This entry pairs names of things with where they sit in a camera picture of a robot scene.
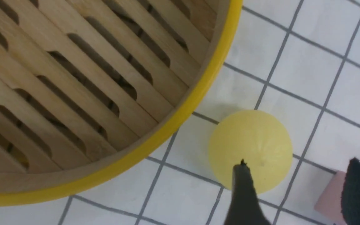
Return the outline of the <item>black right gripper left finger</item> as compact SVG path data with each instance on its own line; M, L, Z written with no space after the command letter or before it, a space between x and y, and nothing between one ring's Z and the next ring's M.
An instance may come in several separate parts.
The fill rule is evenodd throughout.
M232 170L232 198L224 224L270 225L259 205L251 171L244 159Z

